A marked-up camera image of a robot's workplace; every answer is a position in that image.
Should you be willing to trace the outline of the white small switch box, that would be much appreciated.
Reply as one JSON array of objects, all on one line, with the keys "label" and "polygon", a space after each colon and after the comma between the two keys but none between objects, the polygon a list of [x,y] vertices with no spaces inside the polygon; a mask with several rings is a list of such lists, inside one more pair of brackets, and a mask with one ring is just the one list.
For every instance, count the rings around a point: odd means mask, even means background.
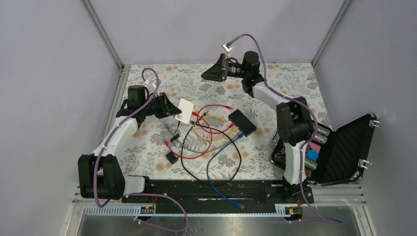
[{"label": "white small switch box", "polygon": [[194,109],[194,104],[184,98],[181,98],[178,108],[181,110],[181,113],[175,115],[174,118],[184,124],[189,124]]}]

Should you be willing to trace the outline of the black power adapter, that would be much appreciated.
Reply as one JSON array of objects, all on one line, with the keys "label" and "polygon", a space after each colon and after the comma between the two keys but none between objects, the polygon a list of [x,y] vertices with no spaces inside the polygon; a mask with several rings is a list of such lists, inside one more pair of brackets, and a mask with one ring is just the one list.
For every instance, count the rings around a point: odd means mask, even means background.
[{"label": "black power adapter", "polygon": [[[175,129],[175,131],[173,132],[173,136],[170,138],[170,142],[172,143],[173,141],[177,140],[180,137],[180,134],[178,133],[178,129],[180,126],[180,122],[177,123],[177,127]],[[173,154],[172,151],[170,151],[168,154],[166,154],[166,158],[168,159],[168,161],[173,165],[178,161],[178,158]]]}]

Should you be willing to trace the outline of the black network switch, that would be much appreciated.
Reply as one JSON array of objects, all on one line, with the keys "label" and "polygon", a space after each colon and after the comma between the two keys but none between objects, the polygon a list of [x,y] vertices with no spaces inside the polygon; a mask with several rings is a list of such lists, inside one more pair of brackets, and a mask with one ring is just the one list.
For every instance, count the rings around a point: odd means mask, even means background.
[{"label": "black network switch", "polygon": [[248,137],[257,129],[255,124],[252,123],[239,109],[229,114],[228,119],[243,133],[245,137]]}]

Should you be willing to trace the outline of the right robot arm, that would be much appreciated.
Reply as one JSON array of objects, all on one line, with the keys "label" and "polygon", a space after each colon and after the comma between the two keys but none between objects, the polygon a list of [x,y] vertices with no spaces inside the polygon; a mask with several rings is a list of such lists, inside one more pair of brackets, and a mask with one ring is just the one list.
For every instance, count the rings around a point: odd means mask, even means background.
[{"label": "right robot arm", "polygon": [[240,78],[242,88],[249,96],[262,101],[276,113],[277,134],[285,147],[285,172],[282,196],[293,203],[301,197],[306,179],[304,153],[306,144],[314,135],[314,124],[306,100],[291,98],[275,91],[260,73],[261,57],[247,51],[241,63],[232,62],[226,54],[201,74],[202,79],[223,82],[228,77]]}]

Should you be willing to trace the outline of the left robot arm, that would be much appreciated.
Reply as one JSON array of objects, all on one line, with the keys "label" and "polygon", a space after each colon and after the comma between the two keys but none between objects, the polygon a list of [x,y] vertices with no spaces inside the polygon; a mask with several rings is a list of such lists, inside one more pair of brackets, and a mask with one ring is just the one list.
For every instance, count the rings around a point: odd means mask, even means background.
[{"label": "left robot arm", "polygon": [[166,93],[156,95],[145,86],[130,86],[112,130],[91,154],[83,154],[78,159],[81,196],[86,199],[118,200],[133,193],[140,202],[150,200],[153,190],[146,185],[146,179],[123,174],[118,158],[146,117],[161,119],[178,114],[181,110]]}]

